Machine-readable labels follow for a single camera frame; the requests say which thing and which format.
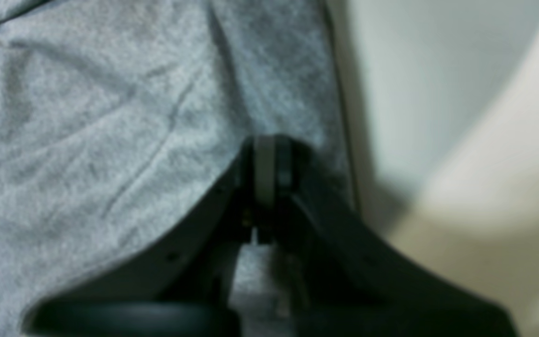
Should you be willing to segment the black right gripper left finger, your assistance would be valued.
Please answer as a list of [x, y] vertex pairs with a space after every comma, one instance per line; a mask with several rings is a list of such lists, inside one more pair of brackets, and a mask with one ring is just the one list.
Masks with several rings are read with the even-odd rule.
[[238, 254], [276, 200], [277, 140], [245, 141], [196, 206], [156, 243], [45, 300], [24, 319], [37, 337], [239, 337], [227, 306]]

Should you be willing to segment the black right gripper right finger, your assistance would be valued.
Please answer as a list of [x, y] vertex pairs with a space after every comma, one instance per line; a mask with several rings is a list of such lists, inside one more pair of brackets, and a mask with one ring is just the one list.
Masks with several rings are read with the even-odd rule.
[[276, 136], [276, 239], [298, 337], [515, 337], [509, 314], [419, 267], [329, 186], [306, 145]]

